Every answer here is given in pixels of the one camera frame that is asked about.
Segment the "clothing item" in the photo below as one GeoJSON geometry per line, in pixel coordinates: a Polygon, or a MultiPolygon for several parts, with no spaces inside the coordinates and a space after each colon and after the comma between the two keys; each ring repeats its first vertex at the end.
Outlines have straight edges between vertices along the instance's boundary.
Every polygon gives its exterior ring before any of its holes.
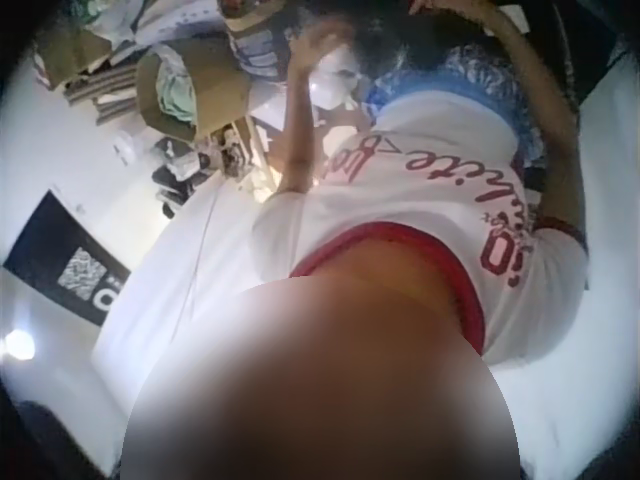
{"type": "Polygon", "coordinates": [[[338,150],[319,186],[264,205],[256,267],[265,281],[304,276],[362,240],[399,242],[448,278],[465,338],[487,363],[540,356],[575,316],[587,256],[569,225],[527,225],[517,146],[475,100],[405,95],[338,150]]]}
{"type": "Polygon", "coordinates": [[[529,114],[513,65],[479,45],[455,47],[431,71],[394,70],[377,79],[364,102],[372,119],[395,99],[413,92],[437,90],[471,98],[500,115],[516,133],[518,149],[529,168],[543,157],[540,131],[529,114]]]}
{"type": "Polygon", "coordinates": [[[195,125],[196,97],[182,58],[167,45],[156,45],[153,51],[162,59],[156,80],[160,110],[182,122],[195,125]]]}

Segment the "red collar trim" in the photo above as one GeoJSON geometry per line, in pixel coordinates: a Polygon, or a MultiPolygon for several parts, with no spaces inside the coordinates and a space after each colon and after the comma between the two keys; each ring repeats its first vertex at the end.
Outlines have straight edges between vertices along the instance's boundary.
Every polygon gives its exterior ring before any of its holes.
{"type": "Polygon", "coordinates": [[[290,278],[307,277],[340,253],[367,239],[402,243],[435,262],[458,298],[464,338],[482,355],[485,336],[484,313],[469,274],[453,252],[437,238],[406,225],[372,222],[352,228],[302,260],[290,278]]]}

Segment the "stacked items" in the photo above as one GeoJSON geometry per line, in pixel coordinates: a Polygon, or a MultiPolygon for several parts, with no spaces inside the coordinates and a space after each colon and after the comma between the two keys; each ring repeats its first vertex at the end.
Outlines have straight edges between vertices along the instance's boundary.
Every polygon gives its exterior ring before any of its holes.
{"type": "Polygon", "coordinates": [[[92,100],[98,110],[97,125],[137,111],[136,65],[124,64],[71,82],[64,97],[73,106],[92,100]]]}

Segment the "red sleeve trim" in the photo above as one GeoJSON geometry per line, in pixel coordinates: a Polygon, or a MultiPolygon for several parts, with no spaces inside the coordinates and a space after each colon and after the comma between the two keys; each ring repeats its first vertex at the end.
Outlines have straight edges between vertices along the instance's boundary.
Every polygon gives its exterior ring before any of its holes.
{"type": "Polygon", "coordinates": [[[565,235],[569,235],[580,244],[580,246],[587,254],[589,253],[589,247],[587,246],[587,237],[573,225],[569,225],[567,222],[558,218],[543,217],[536,222],[534,231],[542,230],[543,228],[550,228],[551,230],[557,230],[564,233],[565,235]]]}
{"type": "Polygon", "coordinates": [[[482,355],[485,323],[482,305],[466,269],[454,253],[437,238],[406,225],[373,222],[359,225],[326,243],[302,260],[290,275],[306,277],[340,253],[366,239],[402,243],[434,262],[451,285],[459,304],[462,332],[478,355],[482,355]]]}

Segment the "brown cardboard box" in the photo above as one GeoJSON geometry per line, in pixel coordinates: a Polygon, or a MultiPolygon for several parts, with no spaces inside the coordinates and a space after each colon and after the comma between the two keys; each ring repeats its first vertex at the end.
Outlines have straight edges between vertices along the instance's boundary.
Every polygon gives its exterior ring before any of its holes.
{"type": "Polygon", "coordinates": [[[160,110],[156,79],[161,60],[150,53],[138,63],[136,74],[138,108],[147,125],[191,143],[246,114],[251,88],[249,77],[238,68],[225,41],[190,38],[166,44],[182,57],[193,81],[197,124],[194,127],[160,110]]]}
{"type": "Polygon", "coordinates": [[[62,15],[52,19],[35,37],[51,90],[80,72],[99,66],[111,55],[111,43],[73,25],[62,15]]]}

